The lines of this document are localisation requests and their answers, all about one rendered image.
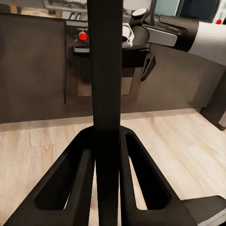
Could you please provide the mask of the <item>poster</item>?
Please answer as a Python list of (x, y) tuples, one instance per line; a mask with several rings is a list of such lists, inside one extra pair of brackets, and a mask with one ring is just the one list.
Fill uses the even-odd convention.
[(118, 226), (123, 0), (87, 0), (99, 226)]

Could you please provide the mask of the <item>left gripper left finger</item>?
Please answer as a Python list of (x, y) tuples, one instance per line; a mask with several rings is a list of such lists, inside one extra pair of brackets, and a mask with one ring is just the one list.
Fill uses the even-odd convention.
[(94, 126), (83, 129), (3, 226), (88, 226)]

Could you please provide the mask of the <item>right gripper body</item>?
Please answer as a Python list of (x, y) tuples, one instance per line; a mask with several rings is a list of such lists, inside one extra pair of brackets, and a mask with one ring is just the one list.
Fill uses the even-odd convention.
[(122, 65), (130, 65), (130, 67), (122, 67), (121, 69), (134, 69), (142, 68), (146, 55), (140, 53), (136, 54), (126, 54), (127, 51), (136, 51), (136, 50), (146, 50), (149, 49), (151, 52), (150, 43), (146, 42), (146, 38), (140, 32), (134, 32), (134, 39), (132, 41), (133, 45), (131, 48), (122, 48)]

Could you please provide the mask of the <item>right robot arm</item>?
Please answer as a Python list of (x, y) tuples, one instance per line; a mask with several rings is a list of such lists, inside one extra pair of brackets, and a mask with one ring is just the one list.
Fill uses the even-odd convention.
[[(157, 27), (154, 17), (158, 18)], [(223, 20), (224, 21), (224, 20)], [(142, 68), (141, 82), (156, 65), (152, 43), (205, 57), (226, 66), (226, 24), (208, 24), (155, 15), (142, 8), (132, 12), (130, 23), (123, 23), (122, 68)]]

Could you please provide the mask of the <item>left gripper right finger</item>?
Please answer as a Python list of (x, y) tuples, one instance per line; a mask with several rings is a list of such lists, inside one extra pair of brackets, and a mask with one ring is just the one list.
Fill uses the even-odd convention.
[[(137, 208), (129, 157), (148, 210)], [(120, 125), (121, 226), (198, 226), (135, 132)]]

